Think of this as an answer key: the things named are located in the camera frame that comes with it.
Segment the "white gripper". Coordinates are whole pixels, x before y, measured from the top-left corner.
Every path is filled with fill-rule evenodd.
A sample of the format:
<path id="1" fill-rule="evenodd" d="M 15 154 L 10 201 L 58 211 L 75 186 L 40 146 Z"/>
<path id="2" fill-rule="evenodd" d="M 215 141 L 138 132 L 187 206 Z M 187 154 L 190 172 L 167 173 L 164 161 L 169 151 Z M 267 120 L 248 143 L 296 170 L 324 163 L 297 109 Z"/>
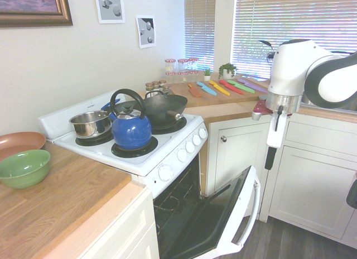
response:
<path id="1" fill-rule="evenodd" d="M 264 168 L 270 170 L 274 163 L 276 155 L 276 147 L 281 147 L 283 140 L 284 130 L 286 126 L 287 114 L 283 112 L 278 115 L 277 112 L 273 112 L 272 119 L 269 125 L 269 131 L 267 136 L 267 145 L 269 146 L 267 151 L 267 157 Z"/>

